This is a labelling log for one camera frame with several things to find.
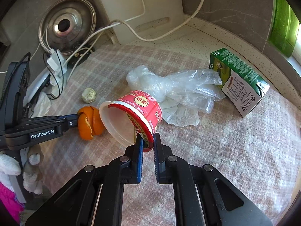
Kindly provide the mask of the red white instant cup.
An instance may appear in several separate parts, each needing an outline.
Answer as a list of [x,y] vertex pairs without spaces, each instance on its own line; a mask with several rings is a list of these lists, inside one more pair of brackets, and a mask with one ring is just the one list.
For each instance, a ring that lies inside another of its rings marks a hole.
[[125,147],[133,145],[137,135],[144,140],[143,151],[153,149],[153,135],[162,121],[162,109],[149,93],[133,90],[99,107],[100,118],[109,134]]

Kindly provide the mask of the orange peel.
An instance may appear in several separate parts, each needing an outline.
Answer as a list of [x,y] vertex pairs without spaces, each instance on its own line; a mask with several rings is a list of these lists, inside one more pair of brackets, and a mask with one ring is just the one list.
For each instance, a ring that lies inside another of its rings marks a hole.
[[105,131],[98,108],[84,106],[79,109],[78,117],[79,136],[83,140],[90,141]]

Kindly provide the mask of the clear plastic bag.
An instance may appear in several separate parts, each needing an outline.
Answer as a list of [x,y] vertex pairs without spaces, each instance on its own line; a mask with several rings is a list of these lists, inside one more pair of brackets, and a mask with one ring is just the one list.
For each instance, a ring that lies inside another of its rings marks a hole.
[[165,77],[138,66],[127,74],[131,90],[142,90],[159,103],[163,120],[177,127],[198,126],[199,113],[209,114],[226,96],[219,73],[212,69],[184,70]]

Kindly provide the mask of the green white milk carton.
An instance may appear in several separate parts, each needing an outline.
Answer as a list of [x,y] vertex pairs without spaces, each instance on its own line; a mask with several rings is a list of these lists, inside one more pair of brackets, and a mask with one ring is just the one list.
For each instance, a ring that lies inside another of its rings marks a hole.
[[222,92],[242,117],[251,113],[270,89],[253,68],[226,48],[210,54],[209,68],[219,73]]

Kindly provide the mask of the plush toy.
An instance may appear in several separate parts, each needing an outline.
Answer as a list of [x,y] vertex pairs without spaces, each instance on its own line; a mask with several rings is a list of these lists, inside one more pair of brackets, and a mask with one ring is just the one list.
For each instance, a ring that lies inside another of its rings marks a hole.
[[19,163],[12,157],[1,152],[1,184],[12,192],[15,192],[9,176],[18,176],[22,174],[23,186],[28,192],[40,195],[42,189],[42,172],[40,164],[42,163],[44,155],[41,151],[40,145],[35,145],[29,148],[27,153],[27,161],[24,168],[21,169]]

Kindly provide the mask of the white power strip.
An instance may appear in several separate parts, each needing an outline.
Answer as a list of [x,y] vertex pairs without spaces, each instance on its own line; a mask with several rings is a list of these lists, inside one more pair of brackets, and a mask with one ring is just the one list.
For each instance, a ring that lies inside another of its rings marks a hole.
[[58,99],[66,86],[67,63],[59,49],[51,49],[46,60],[47,69],[50,72],[50,85],[52,89],[47,93],[51,100]]

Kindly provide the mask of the pink checked fringed cloth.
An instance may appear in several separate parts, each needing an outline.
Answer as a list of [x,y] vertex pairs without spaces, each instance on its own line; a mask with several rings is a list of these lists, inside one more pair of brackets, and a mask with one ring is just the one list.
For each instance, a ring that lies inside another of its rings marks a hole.
[[[202,69],[208,62],[152,47],[103,45],[72,74],[49,115],[76,113],[84,106],[81,95],[97,92],[93,105],[128,93],[127,73],[145,65],[166,76],[182,70]],[[270,89],[258,106],[241,117],[229,99],[201,114],[197,127],[176,127],[161,122],[163,144],[189,164],[211,164],[277,225],[290,207],[300,170],[300,110]],[[41,145],[43,184],[55,193],[88,164],[96,167],[121,156],[125,148],[108,132],[84,141],[77,129]]]

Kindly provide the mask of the steel pot lid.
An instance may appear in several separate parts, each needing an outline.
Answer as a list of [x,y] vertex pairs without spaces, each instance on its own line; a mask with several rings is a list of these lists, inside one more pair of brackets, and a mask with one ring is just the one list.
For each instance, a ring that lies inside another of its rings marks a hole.
[[69,56],[94,32],[96,23],[96,11],[88,0],[59,0],[41,19],[39,42],[47,53],[59,49]]

